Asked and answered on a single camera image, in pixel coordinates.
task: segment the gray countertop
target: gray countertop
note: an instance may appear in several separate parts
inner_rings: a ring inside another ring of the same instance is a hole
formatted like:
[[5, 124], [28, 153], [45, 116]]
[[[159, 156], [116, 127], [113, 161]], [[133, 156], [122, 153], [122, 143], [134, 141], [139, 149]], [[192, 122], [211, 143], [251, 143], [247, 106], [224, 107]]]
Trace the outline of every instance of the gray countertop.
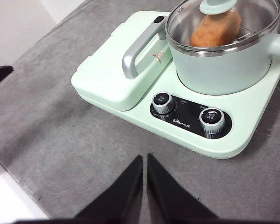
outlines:
[[[280, 81], [248, 147], [228, 160], [201, 156], [102, 111], [70, 84], [78, 65], [131, 14], [171, 11], [177, 3], [87, 0], [0, 84], [0, 162], [50, 217], [74, 216], [134, 157], [143, 155], [146, 164], [153, 152], [219, 217], [280, 221]], [[151, 223], [145, 172], [140, 223]]]

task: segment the stainless steel rim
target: stainless steel rim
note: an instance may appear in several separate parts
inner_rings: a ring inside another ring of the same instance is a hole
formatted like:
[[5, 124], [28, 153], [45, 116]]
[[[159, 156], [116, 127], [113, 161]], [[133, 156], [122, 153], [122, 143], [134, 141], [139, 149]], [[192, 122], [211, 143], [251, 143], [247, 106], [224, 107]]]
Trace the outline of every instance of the stainless steel rim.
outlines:
[[181, 43], [178, 43], [169, 35], [169, 32], [168, 32], [168, 26], [169, 26], [168, 21], [170, 20], [169, 18], [186, 1], [188, 1], [188, 0], [184, 0], [177, 7], [175, 7], [174, 10], [172, 10], [172, 12], [169, 14], [168, 19], [165, 24], [165, 31], [166, 31], [166, 36], [167, 36], [167, 40], [168, 40], [169, 44], [175, 50], [177, 50], [183, 54], [190, 55], [190, 56], [198, 56], [198, 57], [223, 56], [223, 55], [227, 55], [227, 54], [231, 54], [234, 52], [238, 52], [238, 51], [247, 49], [248, 47], [251, 47], [251, 46], [255, 45], [256, 43], [259, 43], [264, 36], [272, 33], [273, 30], [277, 27], [278, 21], [280, 18], [280, 8], [279, 8], [276, 18], [266, 28], [264, 28], [260, 32], [256, 33], [255, 35], [253, 35], [245, 40], [236, 42], [236, 43], [231, 43], [231, 44], [218, 46], [218, 47], [211, 47], [211, 48], [209, 48], [209, 47], [208, 48], [191, 47], [191, 46], [186, 46]]

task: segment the appliance base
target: appliance base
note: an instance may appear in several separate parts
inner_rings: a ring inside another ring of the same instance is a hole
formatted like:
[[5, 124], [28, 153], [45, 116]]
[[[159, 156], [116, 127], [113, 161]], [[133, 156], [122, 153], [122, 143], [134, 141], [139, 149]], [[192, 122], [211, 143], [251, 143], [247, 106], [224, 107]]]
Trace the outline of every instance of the appliance base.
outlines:
[[[149, 13], [151, 18], [160, 15], [160, 12]], [[95, 64], [89, 64], [89, 70], [93, 66]], [[179, 80], [175, 64], [171, 61], [142, 97], [135, 96], [140, 98], [137, 104], [126, 111], [119, 111], [106, 106], [104, 104], [105, 100], [96, 100], [98, 97], [94, 99], [86, 97], [85, 95], [98, 95], [99, 93], [94, 93], [94, 90], [89, 87], [92, 85], [91, 80], [83, 79], [86, 74], [81, 73], [83, 72], [77, 72], [73, 76], [75, 80], [79, 80], [79, 83], [73, 82], [73, 78], [72, 83], [78, 94], [87, 102], [194, 152], [216, 159], [228, 159], [239, 154], [253, 136], [280, 79], [280, 58], [273, 58], [268, 73], [257, 84], [244, 91], [223, 96], [203, 95], [186, 88]], [[77, 88], [77, 85], [81, 82], [88, 88], [85, 87], [82, 90]], [[106, 86], [116, 85], [116, 83], [114, 83], [114, 80], [104, 79], [101, 82], [95, 82], [95, 85], [101, 91], [106, 89]], [[198, 104], [221, 109], [231, 117], [232, 127], [230, 132], [219, 139], [207, 139], [154, 117], [150, 112], [150, 105], [153, 96], [161, 91], [169, 92], [174, 96]]]

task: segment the black control panel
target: black control panel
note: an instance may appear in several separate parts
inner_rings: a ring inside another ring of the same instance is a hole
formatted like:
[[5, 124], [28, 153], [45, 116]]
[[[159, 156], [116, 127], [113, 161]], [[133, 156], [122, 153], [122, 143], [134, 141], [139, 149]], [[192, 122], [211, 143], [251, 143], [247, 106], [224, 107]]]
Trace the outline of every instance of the black control panel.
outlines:
[[158, 108], [156, 107], [156, 100], [154, 98], [153, 103], [150, 105], [150, 113], [157, 119], [163, 120], [164, 122], [170, 123], [189, 132], [198, 134], [207, 139], [222, 138], [231, 130], [232, 120], [227, 113], [223, 112], [225, 122], [222, 131], [216, 134], [206, 133], [202, 127], [201, 121], [199, 120], [200, 113], [205, 110], [205, 112], [202, 114], [203, 123], [207, 122], [206, 125], [214, 125], [222, 117], [220, 112], [216, 109], [210, 109], [208, 111], [207, 108], [210, 108], [208, 106], [197, 104], [176, 96], [171, 96], [171, 98], [171, 101], [174, 103], [174, 108], [170, 110], [170, 112], [166, 114], [159, 113], [157, 111]]

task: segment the bread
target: bread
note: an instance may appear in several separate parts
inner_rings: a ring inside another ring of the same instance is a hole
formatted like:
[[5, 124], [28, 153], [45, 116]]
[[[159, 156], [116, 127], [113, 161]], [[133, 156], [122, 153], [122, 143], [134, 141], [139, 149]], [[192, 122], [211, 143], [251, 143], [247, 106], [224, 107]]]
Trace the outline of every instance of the bread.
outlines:
[[241, 25], [241, 16], [233, 9], [206, 15], [191, 36], [193, 47], [215, 47], [232, 43]]

